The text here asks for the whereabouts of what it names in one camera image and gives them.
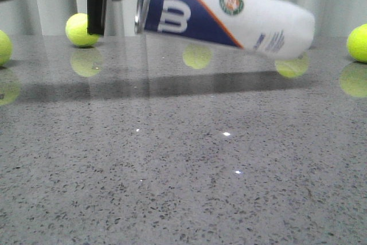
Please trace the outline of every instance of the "orange stripe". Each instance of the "orange stripe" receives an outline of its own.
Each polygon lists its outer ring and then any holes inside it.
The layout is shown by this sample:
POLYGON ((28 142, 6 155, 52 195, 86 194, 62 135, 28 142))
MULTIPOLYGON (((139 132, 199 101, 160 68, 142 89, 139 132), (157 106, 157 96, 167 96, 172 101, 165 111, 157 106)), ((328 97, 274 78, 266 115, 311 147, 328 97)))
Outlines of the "orange stripe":
POLYGON ((222 30, 231 38, 231 40, 237 45, 239 48, 244 48, 238 40, 233 36, 233 34, 227 29, 226 26, 220 21, 219 18, 212 12, 212 10, 206 5, 203 0, 198 0, 201 6, 205 8, 205 10, 210 14, 210 16, 217 22, 217 24, 222 28, 222 30))

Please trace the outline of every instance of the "gray countertop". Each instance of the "gray countertop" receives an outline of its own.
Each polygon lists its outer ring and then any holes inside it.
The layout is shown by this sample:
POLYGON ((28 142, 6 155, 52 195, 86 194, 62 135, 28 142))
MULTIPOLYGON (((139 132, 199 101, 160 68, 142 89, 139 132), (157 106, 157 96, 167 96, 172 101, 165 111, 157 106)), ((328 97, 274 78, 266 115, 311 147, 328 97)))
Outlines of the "gray countertop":
POLYGON ((169 37, 11 39, 0 244, 367 244, 367 64, 346 38, 283 64, 296 78, 169 37))

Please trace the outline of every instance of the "yellow tennis ball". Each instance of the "yellow tennis ball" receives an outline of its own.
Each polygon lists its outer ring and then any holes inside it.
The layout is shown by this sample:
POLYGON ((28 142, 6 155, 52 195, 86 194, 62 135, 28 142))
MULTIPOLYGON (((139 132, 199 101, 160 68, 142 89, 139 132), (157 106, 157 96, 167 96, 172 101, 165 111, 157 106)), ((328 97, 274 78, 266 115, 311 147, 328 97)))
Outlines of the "yellow tennis ball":
POLYGON ((367 97, 367 64, 355 62, 347 65, 340 74, 339 84, 350 96, 367 97))
POLYGON ((97 34, 88 34, 88 15, 79 13, 71 16, 66 24, 65 32, 68 39, 76 46, 92 46, 99 39, 97 34))
POLYGON ((21 83, 12 70, 0 67, 0 106, 12 103, 18 98, 21 83))
POLYGON ((210 63, 213 53, 209 47, 189 44, 182 54, 183 61, 193 69, 204 69, 210 63))
POLYGON ((283 77, 292 79, 302 76, 309 68, 309 57, 306 53, 293 60, 276 60, 275 68, 283 77))
POLYGON ((0 66, 3 66, 11 57, 13 44, 6 33, 0 30, 0 66))
POLYGON ((367 63, 367 24, 355 28, 349 34, 346 47, 355 60, 367 63))
POLYGON ((96 48, 75 49, 70 64, 79 76, 92 77, 102 70, 103 57, 96 48))

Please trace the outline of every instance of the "tennis ball can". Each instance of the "tennis ball can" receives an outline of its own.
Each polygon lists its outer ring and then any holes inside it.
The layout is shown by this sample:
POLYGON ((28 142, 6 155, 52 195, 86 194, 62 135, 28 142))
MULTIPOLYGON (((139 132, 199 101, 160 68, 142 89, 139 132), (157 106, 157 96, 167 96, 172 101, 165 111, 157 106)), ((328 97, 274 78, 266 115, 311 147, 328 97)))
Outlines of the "tennis ball can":
POLYGON ((138 0, 135 31, 294 59, 311 46, 315 17, 284 0, 138 0))

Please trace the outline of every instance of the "blue label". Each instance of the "blue label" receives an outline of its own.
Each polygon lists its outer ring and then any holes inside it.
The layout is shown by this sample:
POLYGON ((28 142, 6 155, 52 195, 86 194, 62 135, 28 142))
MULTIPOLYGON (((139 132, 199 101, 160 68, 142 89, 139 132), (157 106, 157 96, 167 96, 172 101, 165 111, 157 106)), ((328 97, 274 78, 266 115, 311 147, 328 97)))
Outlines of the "blue label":
POLYGON ((241 47, 202 0, 150 0, 145 30, 241 47))

